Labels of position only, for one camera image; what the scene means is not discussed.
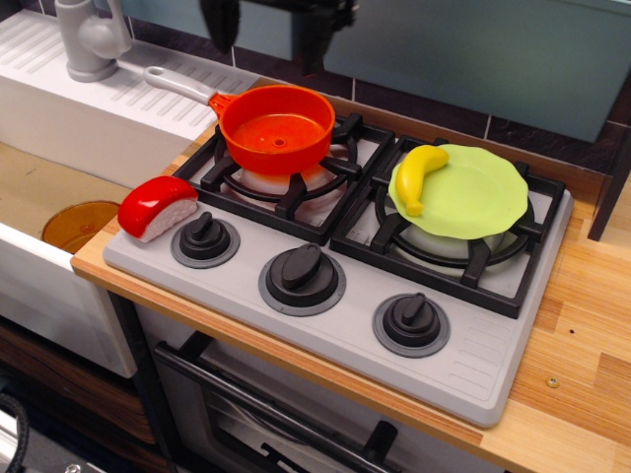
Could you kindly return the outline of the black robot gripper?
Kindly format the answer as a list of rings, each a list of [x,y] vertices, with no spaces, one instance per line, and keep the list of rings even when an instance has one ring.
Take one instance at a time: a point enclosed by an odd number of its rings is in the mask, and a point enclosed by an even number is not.
[[[354,0],[249,0],[250,3],[301,14],[299,59],[304,77],[319,73],[335,33],[352,25],[359,2]],[[239,33],[238,0],[200,0],[201,14],[215,47],[227,54]]]

